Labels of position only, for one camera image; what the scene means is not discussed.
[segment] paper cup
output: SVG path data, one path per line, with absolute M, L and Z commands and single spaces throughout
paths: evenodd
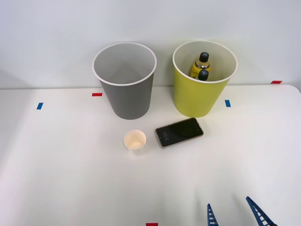
M 207 81 L 190 77 L 191 67 L 201 52 L 209 53 L 210 72 Z M 174 51 L 173 63 L 174 105 L 180 113 L 191 118 L 209 113 L 238 67 L 236 56 L 228 48 L 205 40 L 180 45 Z
M 145 145 L 146 136 L 140 130 L 131 130 L 125 134 L 123 141 L 129 150 L 138 150 Z
M 122 42 L 101 50 L 93 60 L 99 79 L 116 115 L 137 119 L 147 113 L 157 59 L 148 47 Z

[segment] bottle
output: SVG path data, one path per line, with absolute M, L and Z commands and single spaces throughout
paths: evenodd
M 200 70 L 198 73 L 198 80 L 206 81 L 208 79 L 209 72 L 207 70 Z
M 208 62 L 209 54 L 202 52 L 199 55 L 199 59 L 193 64 L 190 77 L 198 79 L 198 74 L 201 70 L 210 71 L 210 64 Z

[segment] gray bin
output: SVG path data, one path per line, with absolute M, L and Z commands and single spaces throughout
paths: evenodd
M 137 119 L 150 107 L 157 59 L 148 47 L 122 42 L 101 50 L 93 60 L 99 79 L 116 115 Z

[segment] phone screen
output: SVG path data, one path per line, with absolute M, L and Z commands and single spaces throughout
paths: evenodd
M 186 119 L 156 129 L 162 147 L 167 147 L 204 134 L 195 118 Z

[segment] bin rim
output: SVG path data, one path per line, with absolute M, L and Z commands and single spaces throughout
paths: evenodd
M 148 51 L 150 51 L 152 53 L 152 55 L 154 56 L 154 59 L 155 59 L 155 65 L 154 65 L 154 68 L 152 69 L 151 73 L 149 75 L 147 75 L 146 77 L 144 77 L 143 79 L 141 80 L 138 80 L 138 81 L 135 81 L 135 82 L 132 82 L 132 83 L 126 83 L 126 84 L 117 84 L 117 83 L 112 83 L 112 82 L 109 82 L 109 81 L 106 81 L 104 79 L 102 79 L 101 77 L 99 77 L 94 69 L 94 63 L 95 63 L 95 60 L 96 58 L 103 52 L 105 51 L 106 49 L 112 47 L 112 46 L 117 46 L 117 45 L 120 45 L 120 44 L 135 44 L 135 45 L 138 45 L 138 46 L 142 46 L 144 48 L 146 48 Z M 147 80 L 149 77 L 151 77 L 152 74 L 154 74 L 155 72 L 155 69 L 157 67 L 157 58 L 156 58 L 156 55 L 155 53 L 150 49 L 148 48 L 147 46 L 145 45 L 142 45 L 140 43 L 137 43 L 137 42 L 131 42 L 131 41 L 123 41 L 123 42 L 118 42 L 118 43 L 115 43 L 115 44 L 112 44 L 112 45 L 109 45 L 105 48 L 103 48 L 102 50 L 100 50 L 96 56 L 94 57 L 93 59 L 93 62 L 92 62 L 92 70 L 94 72 L 94 75 L 100 80 L 100 81 L 103 81 L 104 83 L 108 84 L 108 85 L 112 85 L 112 86 L 132 86 L 132 85 L 135 85 L 135 84 L 138 84 L 140 82 L 143 82 L 144 80 Z
M 203 42 L 203 41 L 205 41 L 205 42 L 211 42 L 211 43 L 214 43 L 214 44 L 219 45 L 219 46 L 221 46 L 221 47 L 224 47 L 226 50 L 228 50 L 228 51 L 233 55 L 233 57 L 234 57 L 234 59 L 235 59 L 235 62 L 236 62 L 236 67 L 235 67 L 235 70 L 234 70 L 234 72 L 232 73 L 232 75 L 230 75 L 229 77 L 227 77 L 227 78 L 225 78 L 225 79 L 218 80 L 218 81 L 201 81 L 201 80 L 193 79 L 192 77 L 190 77 L 190 76 L 186 75 L 185 73 L 183 73 L 183 72 L 178 68 L 178 66 L 176 65 L 176 63 L 175 63 L 175 61 L 174 61 L 174 56 L 175 56 L 176 52 L 178 51 L 178 49 L 181 48 L 182 46 L 188 44 L 188 43 L 191 43 L 191 42 Z M 176 48 L 175 51 L 174 51 L 174 54 L 173 54 L 173 64 L 174 64 L 174 67 L 177 69 L 177 71 L 180 72 L 181 75 L 183 75 L 184 77 L 186 77 L 186 78 L 188 78 L 188 79 L 190 79 L 190 80 L 192 80 L 192 81 L 195 81 L 195 82 L 199 82 L 199 83 L 207 83 L 207 84 L 221 83 L 221 82 L 223 82 L 223 81 L 229 80 L 229 79 L 235 74 L 235 72 L 237 71 L 237 68 L 238 68 L 238 61 L 237 61 L 237 58 L 236 58 L 235 54 L 234 54 L 229 48 L 225 47 L 224 45 L 222 45 L 222 44 L 220 44 L 220 43 L 217 43 L 217 42 L 215 42 L 215 41 L 210 41 L 210 40 L 192 40 L 192 41 L 188 41 L 188 42 L 183 43 L 183 44 L 180 45 L 178 48 Z

